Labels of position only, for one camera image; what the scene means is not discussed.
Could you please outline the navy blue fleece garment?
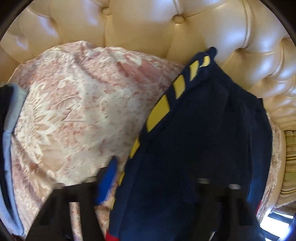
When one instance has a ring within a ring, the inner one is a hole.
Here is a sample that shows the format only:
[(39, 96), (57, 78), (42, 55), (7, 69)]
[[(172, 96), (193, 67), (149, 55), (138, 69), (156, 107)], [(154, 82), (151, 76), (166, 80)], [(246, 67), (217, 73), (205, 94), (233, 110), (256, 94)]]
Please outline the navy blue fleece garment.
[(155, 104), (115, 193), (106, 240), (185, 240), (185, 179), (265, 189), (273, 135), (263, 102), (197, 53)]

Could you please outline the striped beige cushion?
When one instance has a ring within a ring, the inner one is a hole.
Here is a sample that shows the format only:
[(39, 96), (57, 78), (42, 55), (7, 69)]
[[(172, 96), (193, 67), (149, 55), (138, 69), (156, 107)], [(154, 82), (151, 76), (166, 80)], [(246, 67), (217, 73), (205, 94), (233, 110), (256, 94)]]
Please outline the striped beige cushion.
[(296, 190), (296, 167), (295, 167), (295, 131), (286, 131), (286, 161), (285, 173), (283, 176), (283, 183), (280, 195), (277, 200), (277, 207), (286, 206), (295, 202)]

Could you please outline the pink floral sofa cover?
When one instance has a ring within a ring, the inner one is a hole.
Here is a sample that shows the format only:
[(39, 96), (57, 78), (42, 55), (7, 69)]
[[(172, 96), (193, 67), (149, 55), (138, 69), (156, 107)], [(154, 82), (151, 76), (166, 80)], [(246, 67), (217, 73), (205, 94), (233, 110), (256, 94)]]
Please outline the pink floral sofa cover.
[[(106, 237), (130, 151), (149, 113), (186, 65), (79, 41), (48, 49), (14, 71), (10, 82), (21, 96), (11, 122), (14, 129), (4, 140), (11, 144), (7, 161), (11, 204), (26, 238), (54, 189), (96, 176), (116, 156), (112, 187), (106, 200), (94, 207)], [(259, 226), (273, 178), (275, 125), (266, 114), (273, 140), (256, 215)], [(83, 240), (78, 203), (70, 204), (70, 214), (74, 240)]]

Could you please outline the cream tufted leather sofa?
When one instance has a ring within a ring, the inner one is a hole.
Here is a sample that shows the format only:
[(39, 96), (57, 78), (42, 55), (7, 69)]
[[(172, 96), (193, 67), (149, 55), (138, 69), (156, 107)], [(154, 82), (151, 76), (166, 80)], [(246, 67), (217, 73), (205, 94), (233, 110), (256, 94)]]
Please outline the cream tufted leather sofa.
[(237, 84), (295, 130), (295, 44), (261, 1), (32, 1), (1, 30), (1, 81), (69, 42), (116, 46), (185, 64), (209, 47)]

